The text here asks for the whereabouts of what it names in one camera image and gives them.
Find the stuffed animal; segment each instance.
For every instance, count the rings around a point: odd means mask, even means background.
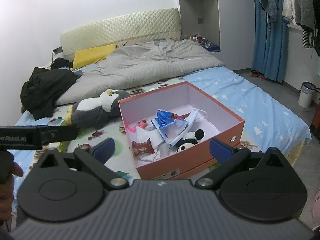
[[[127,91],[108,89],[98,98],[87,98],[69,106],[64,121],[78,128],[101,129],[107,124],[109,117],[120,116],[118,101],[129,96]]]
[[[189,149],[193,145],[199,143],[203,137],[204,131],[202,129],[198,129],[195,132],[188,132],[176,143],[177,152]]]

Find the black jacket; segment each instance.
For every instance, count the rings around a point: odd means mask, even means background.
[[[35,68],[21,89],[22,106],[35,120],[51,117],[55,102],[79,78],[68,69]]]
[[[61,67],[72,68],[72,65],[73,65],[73,61],[69,62],[62,57],[58,57],[51,63],[50,69],[53,70]]]

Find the cardboard box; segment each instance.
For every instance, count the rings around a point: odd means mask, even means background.
[[[189,149],[171,154],[157,161],[137,164],[132,151],[132,132],[125,125],[126,136],[142,179],[179,179],[187,178],[216,163],[210,154],[211,138],[236,146],[240,142],[244,120],[225,105],[197,88],[189,82],[181,82],[171,86],[145,92],[119,101],[124,123],[136,125],[143,118],[154,118],[158,109],[178,115],[190,112],[190,109],[201,109],[207,112],[206,119],[194,122],[190,131],[204,130],[204,138]]]

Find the yellow pillow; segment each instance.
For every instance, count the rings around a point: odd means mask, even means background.
[[[76,51],[71,70],[81,68],[92,63],[97,63],[98,61],[105,59],[109,53],[116,49],[116,47],[117,44],[114,43],[106,46]]]

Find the hand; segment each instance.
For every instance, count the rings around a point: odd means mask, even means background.
[[[19,177],[23,176],[22,168],[17,164],[13,163],[11,168],[11,174],[4,184],[0,184],[0,221],[7,221],[11,218],[12,202],[13,202],[13,175]]]

